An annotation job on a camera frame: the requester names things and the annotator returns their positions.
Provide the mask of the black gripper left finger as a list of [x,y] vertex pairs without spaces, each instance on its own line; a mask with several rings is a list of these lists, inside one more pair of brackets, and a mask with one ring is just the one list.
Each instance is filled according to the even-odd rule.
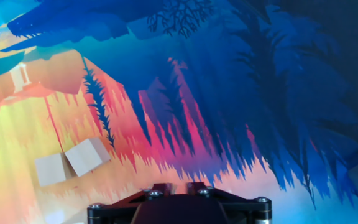
[[172,183],[157,183],[113,204],[91,204],[87,208],[87,224],[130,223],[142,203],[167,197],[174,191]]

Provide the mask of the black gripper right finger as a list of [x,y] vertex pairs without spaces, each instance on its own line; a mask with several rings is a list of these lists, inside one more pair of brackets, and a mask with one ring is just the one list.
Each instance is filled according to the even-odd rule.
[[186,192],[217,201],[229,223],[272,224],[272,201],[266,197],[245,199],[203,182],[188,182]]

